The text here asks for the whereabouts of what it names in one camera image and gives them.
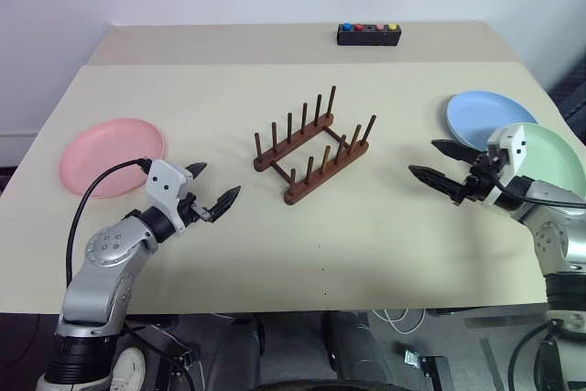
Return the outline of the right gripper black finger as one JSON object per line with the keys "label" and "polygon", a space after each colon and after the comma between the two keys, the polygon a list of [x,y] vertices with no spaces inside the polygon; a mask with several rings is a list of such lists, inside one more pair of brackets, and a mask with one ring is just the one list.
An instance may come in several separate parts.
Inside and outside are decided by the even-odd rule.
{"label": "right gripper black finger", "polygon": [[474,164],[477,157],[482,154],[480,150],[465,146],[457,141],[450,139],[434,139],[431,141],[431,145],[433,145],[444,156],[451,157],[455,160],[463,161],[468,164]]}
{"label": "right gripper black finger", "polygon": [[464,200],[464,186],[455,180],[447,178],[443,173],[433,168],[417,165],[409,165],[408,169],[416,179],[449,196],[453,202],[462,202]]}

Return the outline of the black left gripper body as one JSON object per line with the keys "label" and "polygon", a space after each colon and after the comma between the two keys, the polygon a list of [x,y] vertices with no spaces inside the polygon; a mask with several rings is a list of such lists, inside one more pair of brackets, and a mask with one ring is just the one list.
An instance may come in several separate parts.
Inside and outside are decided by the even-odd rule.
{"label": "black left gripper body", "polygon": [[196,203],[196,195],[192,192],[188,192],[186,196],[179,201],[178,214],[184,225],[191,225],[198,220],[203,220],[205,222],[210,222],[212,220],[212,214]]}

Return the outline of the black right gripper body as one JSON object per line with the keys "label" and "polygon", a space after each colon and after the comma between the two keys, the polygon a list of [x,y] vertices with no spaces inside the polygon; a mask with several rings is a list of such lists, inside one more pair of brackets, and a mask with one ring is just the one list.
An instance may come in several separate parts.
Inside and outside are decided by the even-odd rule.
{"label": "black right gripper body", "polygon": [[463,150],[458,154],[458,160],[471,165],[469,175],[458,191],[458,203],[464,200],[496,203],[502,193],[494,183],[499,159],[493,161],[487,151]]}

